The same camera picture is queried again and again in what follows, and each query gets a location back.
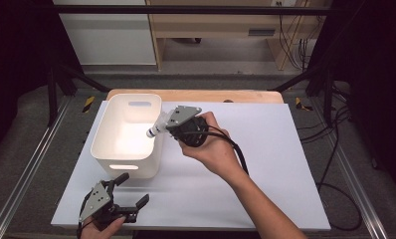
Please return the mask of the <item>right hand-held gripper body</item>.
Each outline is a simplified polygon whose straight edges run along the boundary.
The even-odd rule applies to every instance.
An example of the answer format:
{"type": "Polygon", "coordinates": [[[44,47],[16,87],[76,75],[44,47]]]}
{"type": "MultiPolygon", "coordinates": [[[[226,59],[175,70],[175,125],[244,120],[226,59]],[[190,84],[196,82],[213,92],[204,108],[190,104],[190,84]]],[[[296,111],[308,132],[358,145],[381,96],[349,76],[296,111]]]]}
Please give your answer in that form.
{"type": "Polygon", "coordinates": [[[201,146],[206,138],[209,126],[199,117],[200,108],[178,106],[167,122],[166,129],[176,139],[191,147],[201,146]]]}

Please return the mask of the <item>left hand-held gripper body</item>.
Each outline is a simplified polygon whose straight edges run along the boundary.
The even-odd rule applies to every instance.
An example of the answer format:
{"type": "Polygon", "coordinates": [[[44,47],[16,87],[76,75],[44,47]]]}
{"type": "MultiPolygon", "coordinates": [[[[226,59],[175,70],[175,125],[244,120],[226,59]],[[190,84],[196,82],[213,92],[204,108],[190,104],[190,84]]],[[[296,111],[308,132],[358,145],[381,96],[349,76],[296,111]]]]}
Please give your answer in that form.
{"type": "Polygon", "coordinates": [[[120,207],[114,203],[113,191],[116,185],[114,180],[98,182],[86,195],[79,215],[78,230],[82,230],[85,221],[92,217],[99,229],[104,229],[115,219],[124,217],[125,223],[135,223],[138,209],[133,207],[120,207]]]}

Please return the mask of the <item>white plastic storage bin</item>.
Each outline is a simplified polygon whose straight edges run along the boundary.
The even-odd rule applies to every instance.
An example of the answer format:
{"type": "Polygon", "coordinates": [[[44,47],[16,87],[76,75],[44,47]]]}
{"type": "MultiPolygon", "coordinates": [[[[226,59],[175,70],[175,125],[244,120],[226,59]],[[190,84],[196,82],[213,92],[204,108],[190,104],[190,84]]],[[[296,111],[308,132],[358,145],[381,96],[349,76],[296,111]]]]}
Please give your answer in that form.
{"type": "Polygon", "coordinates": [[[163,137],[148,137],[162,109],[154,94],[117,94],[104,109],[91,154],[112,178],[151,178],[159,170],[163,137]]]}

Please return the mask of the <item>person's left hand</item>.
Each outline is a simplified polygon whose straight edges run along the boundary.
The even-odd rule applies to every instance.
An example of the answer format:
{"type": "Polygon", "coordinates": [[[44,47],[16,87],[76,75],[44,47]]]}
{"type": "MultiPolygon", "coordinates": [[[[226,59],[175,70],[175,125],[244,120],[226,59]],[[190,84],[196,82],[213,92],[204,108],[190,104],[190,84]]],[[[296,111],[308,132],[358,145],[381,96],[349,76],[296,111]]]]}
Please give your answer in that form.
{"type": "Polygon", "coordinates": [[[99,230],[96,221],[89,217],[82,226],[81,239],[110,239],[123,225],[125,218],[120,217],[103,230],[99,230]]]}

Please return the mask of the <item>person's right hand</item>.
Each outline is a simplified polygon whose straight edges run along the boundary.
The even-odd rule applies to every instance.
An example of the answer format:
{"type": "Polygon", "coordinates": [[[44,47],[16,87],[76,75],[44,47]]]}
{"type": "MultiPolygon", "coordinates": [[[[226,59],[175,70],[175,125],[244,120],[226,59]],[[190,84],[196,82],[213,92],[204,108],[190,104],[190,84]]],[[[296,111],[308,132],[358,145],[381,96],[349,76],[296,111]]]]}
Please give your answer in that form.
{"type": "Polygon", "coordinates": [[[248,185],[250,176],[242,169],[233,146],[217,136],[209,135],[199,147],[179,143],[184,155],[204,164],[211,172],[224,179],[231,187],[248,185]]]}

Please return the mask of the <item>wooden desk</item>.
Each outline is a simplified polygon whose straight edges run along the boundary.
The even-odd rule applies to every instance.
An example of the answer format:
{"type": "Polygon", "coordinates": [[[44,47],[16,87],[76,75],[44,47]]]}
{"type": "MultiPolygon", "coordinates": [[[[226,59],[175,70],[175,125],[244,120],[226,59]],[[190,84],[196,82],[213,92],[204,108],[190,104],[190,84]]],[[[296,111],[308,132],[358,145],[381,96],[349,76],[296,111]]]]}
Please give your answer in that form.
{"type": "MultiPolygon", "coordinates": [[[[332,0],[145,0],[148,6],[249,6],[329,7],[332,0]]],[[[151,14],[153,37],[169,38],[260,38],[269,45],[280,71],[293,59],[300,39],[315,39],[323,16],[151,14]]]]}

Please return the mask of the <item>black metal stand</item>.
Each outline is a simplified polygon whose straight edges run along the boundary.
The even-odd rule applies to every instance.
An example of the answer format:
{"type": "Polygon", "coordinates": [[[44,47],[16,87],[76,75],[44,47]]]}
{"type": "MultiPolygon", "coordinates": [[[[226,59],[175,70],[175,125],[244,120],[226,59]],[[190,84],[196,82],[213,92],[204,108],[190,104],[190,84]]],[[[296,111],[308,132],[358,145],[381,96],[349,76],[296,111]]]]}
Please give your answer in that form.
{"type": "Polygon", "coordinates": [[[48,126],[51,126],[58,118],[57,87],[60,87],[65,96],[73,96],[78,90],[73,79],[81,80],[83,83],[102,93],[109,93],[111,91],[111,88],[87,77],[80,71],[76,71],[65,65],[55,65],[50,69],[47,75],[49,100],[48,126]]]}
{"type": "Polygon", "coordinates": [[[332,126],[333,73],[329,66],[317,64],[291,80],[273,88],[273,92],[282,93],[304,80],[308,80],[305,92],[309,97],[316,97],[320,91],[323,91],[323,119],[327,126],[332,126]]]}

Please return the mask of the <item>white cabinet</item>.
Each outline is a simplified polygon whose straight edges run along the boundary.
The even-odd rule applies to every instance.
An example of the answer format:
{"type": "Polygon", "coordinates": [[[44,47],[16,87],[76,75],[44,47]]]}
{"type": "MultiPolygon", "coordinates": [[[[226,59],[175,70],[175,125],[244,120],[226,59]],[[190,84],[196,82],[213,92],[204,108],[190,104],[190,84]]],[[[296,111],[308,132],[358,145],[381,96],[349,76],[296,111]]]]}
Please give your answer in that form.
{"type": "Polygon", "coordinates": [[[146,14],[61,14],[82,66],[155,65],[146,14]]]}

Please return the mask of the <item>black curtain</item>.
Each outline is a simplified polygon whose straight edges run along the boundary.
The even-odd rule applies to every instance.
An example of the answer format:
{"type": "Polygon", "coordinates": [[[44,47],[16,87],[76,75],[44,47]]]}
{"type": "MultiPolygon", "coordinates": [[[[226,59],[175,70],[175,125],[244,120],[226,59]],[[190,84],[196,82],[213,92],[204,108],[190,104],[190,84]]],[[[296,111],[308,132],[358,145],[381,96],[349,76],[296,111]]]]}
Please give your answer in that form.
{"type": "Polygon", "coordinates": [[[0,143],[18,110],[19,98],[47,83],[54,66],[82,69],[53,0],[0,0],[0,143]]]}
{"type": "Polygon", "coordinates": [[[396,184],[396,0],[332,0],[310,62],[321,61],[342,25],[328,71],[350,85],[350,107],[374,157],[396,184]]]}

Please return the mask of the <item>aluminium floor rail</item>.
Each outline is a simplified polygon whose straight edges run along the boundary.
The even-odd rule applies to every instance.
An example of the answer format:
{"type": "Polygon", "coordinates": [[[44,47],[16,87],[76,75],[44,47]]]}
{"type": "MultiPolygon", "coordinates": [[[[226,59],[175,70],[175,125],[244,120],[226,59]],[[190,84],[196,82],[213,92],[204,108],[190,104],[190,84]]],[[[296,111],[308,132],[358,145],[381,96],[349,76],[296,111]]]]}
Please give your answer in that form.
{"type": "Polygon", "coordinates": [[[43,158],[45,157],[61,123],[65,117],[68,107],[72,101],[72,97],[63,97],[62,102],[58,107],[58,114],[54,122],[48,126],[28,161],[22,175],[13,188],[5,205],[0,211],[0,239],[3,238],[10,222],[12,221],[22,199],[27,192],[43,158]]]}
{"type": "Polygon", "coordinates": [[[340,168],[352,199],[355,201],[361,213],[362,220],[371,239],[388,239],[388,235],[381,220],[339,143],[338,126],[333,128],[333,132],[327,139],[333,148],[333,156],[336,158],[338,167],[340,168]]]}

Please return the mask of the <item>black horizontal frame bar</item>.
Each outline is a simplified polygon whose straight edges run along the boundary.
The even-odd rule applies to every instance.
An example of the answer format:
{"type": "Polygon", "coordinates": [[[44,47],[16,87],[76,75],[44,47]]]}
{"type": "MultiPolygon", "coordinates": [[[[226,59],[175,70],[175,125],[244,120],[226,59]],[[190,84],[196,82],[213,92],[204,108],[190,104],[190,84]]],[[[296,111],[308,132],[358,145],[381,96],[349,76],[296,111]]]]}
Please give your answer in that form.
{"type": "Polygon", "coordinates": [[[197,15],[303,15],[327,16],[332,8],[305,7],[241,7],[241,6],[178,6],[178,5],[54,5],[65,14],[197,14],[197,15]]]}

